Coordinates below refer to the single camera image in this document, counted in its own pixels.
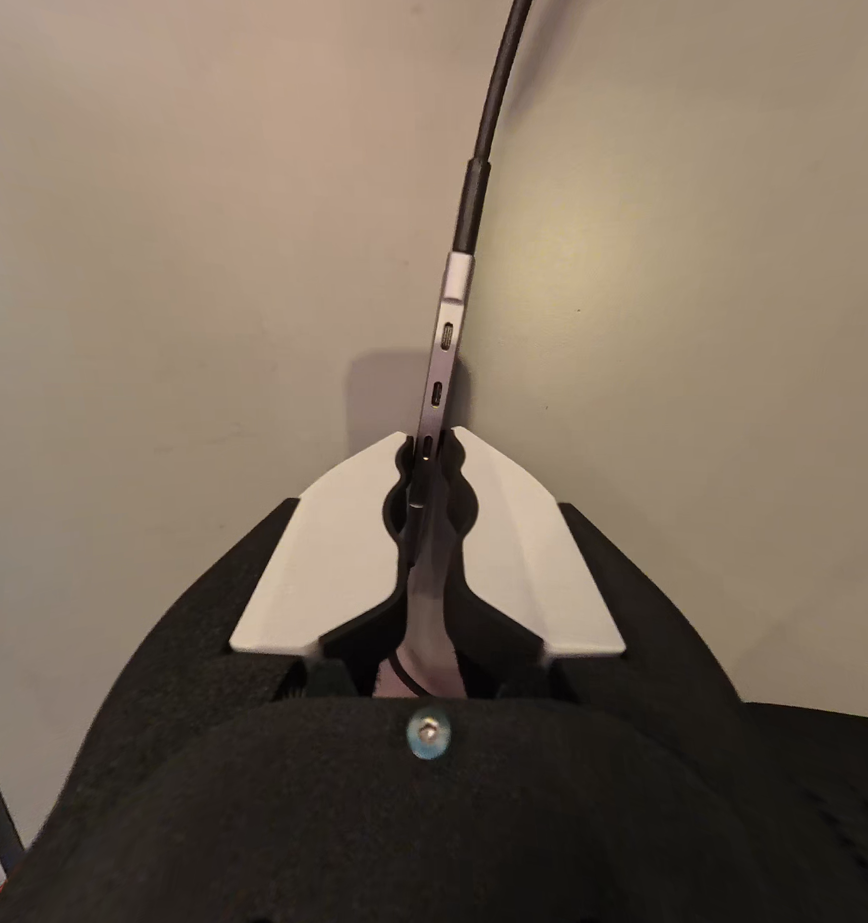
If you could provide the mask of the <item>grey metal usb hub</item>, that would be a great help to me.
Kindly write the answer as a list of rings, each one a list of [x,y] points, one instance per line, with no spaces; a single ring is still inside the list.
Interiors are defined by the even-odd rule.
[[[464,695],[443,617],[444,585],[455,533],[446,513],[440,447],[447,431],[451,383],[473,271],[471,255],[450,253],[441,283],[408,497],[405,546],[412,566],[407,584],[407,628],[396,651],[381,663],[374,690],[377,698]]]

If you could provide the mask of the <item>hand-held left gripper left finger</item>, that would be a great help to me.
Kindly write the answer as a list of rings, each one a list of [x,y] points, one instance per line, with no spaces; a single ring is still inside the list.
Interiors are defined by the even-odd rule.
[[[334,630],[390,598],[399,552],[383,509],[407,441],[396,431],[302,492],[230,637],[234,652],[318,654]]]

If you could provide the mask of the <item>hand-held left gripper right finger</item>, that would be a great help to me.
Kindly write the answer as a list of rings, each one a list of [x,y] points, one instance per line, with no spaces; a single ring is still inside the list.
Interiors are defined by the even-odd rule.
[[[462,426],[441,451],[456,539],[443,617],[470,660],[622,655],[626,644],[554,496]]]

